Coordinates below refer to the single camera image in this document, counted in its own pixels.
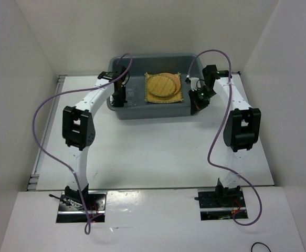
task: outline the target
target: white panel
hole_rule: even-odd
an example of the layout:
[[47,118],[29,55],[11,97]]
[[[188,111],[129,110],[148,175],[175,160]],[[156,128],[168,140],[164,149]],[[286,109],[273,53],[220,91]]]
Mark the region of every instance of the white panel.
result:
[[242,78],[262,110],[261,136],[306,249],[306,0],[281,0]]
[[[88,236],[84,223],[56,224],[58,201],[49,192],[19,193],[1,252],[246,252],[254,242],[267,244],[273,252],[304,252],[283,189],[258,190],[263,215],[250,227],[233,220],[201,221],[194,189],[108,192],[105,223],[92,224]],[[259,210],[256,196],[250,188],[244,195],[254,219]]]
[[[16,0],[59,74],[94,73],[124,52],[224,50],[242,70],[277,0]],[[206,63],[226,66],[218,54]]]
[[[239,75],[234,83],[246,98]],[[66,77],[62,91],[93,87],[97,76]],[[65,106],[73,106],[85,93],[59,98],[54,122],[46,134],[45,149],[69,162],[69,148],[62,138]],[[175,188],[216,186],[226,172],[210,166],[207,153],[221,124],[225,106],[219,96],[199,115],[179,118],[119,120],[106,102],[94,117],[96,139],[88,154],[90,189]],[[220,135],[212,153],[217,164],[227,164],[227,147]],[[63,190],[72,173],[43,153],[37,166],[38,190]],[[245,158],[242,175],[255,185],[273,185],[259,140]]]
[[[56,76],[13,0],[0,0],[0,246],[19,190],[25,190],[37,147],[31,119],[54,92]],[[48,110],[39,117],[42,133]]]

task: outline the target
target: white floor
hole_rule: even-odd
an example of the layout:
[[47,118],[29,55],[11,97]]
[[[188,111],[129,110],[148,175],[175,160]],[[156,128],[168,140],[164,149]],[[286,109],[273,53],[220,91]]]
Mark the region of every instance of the white floor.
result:
[[[254,242],[271,251],[304,252],[284,191],[258,187],[263,203],[259,222],[201,221],[196,189],[110,191],[105,223],[56,224],[58,201],[49,192],[19,193],[1,252],[49,251],[250,251]],[[244,189],[249,222],[259,211],[252,189]],[[257,247],[254,252],[268,252]]]
[[[66,77],[59,90],[89,88],[96,79]],[[233,79],[246,97],[240,76],[234,75]],[[58,99],[45,135],[46,150],[67,162],[69,149],[61,134],[62,111],[85,94],[67,94]],[[196,116],[121,121],[104,103],[94,118],[97,137],[90,147],[87,166],[90,189],[215,186],[226,172],[210,166],[207,153],[224,111],[220,98],[214,96],[209,107]],[[220,137],[213,161],[225,164],[226,152]],[[72,176],[66,167],[44,154],[40,155],[36,173],[40,175],[37,190],[63,190]],[[242,174],[254,185],[274,184],[260,140],[248,154]]]

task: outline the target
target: white tabletop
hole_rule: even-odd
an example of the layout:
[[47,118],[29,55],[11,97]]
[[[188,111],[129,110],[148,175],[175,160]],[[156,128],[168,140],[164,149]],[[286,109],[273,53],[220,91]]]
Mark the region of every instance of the white tabletop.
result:
[[[66,77],[59,91],[92,87],[96,76]],[[239,75],[234,83],[246,98]],[[62,138],[62,111],[74,106],[86,93],[61,96],[52,111],[45,134],[48,152],[69,161],[69,148]],[[90,189],[176,188],[215,186],[226,174],[207,163],[207,153],[218,130],[225,107],[214,96],[199,115],[182,118],[119,120],[106,103],[94,117],[97,137],[88,154],[87,176]],[[213,161],[225,164],[227,148],[220,137]],[[63,190],[72,174],[66,167],[44,154],[36,173],[37,190]],[[273,185],[273,179],[259,140],[245,161],[242,174],[254,185]]]
[[[271,251],[304,252],[281,187],[259,187],[260,220],[241,227],[233,220],[201,221],[196,189],[110,191],[105,223],[56,224],[58,201],[49,192],[18,194],[1,252],[250,251],[262,242]],[[252,189],[244,189],[249,222],[259,211]],[[268,252],[257,247],[254,252]]]

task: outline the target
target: gray bin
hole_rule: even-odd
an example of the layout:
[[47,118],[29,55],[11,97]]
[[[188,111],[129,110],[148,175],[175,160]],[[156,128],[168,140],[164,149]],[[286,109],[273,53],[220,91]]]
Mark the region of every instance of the gray bin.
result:
[[[185,117],[190,116],[190,84],[185,83],[185,78],[192,60],[196,57],[193,54],[150,54],[133,55],[133,63],[130,68],[130,80],[126,84],[127,103],[124,107],[116,108],[107,99],[107,107],[117,114],[121,120],[163,118],[163,117]],[[112,71],[117,64],[119,57],[112,58],[108,71]],[[130,59],[123,58],[120,62],[128,66]],[[193,64],[191,77],[203,79],[202,63],[199,58]],[[158,104],[145,101],[145,73],[160,74],[170,72],[181,73],[182,102]]]

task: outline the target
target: white wall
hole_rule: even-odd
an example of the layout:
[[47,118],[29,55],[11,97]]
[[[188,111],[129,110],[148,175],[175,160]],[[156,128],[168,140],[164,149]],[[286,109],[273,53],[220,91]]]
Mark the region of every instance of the white wall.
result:
[[[97,73],[131,53],[217,48],[242,70],[277,0],[16,0],[56,73]],[[218,54],[206,63],[226,68]]]
[[[0,0],[0,246],[17,192],[25,190],[37,148],[36,106],[54,92],[56,76],[13,0]],[[43,131],[45,109],[37,132]]]
[[279,1],[241,76],[306,249],[306,0]]

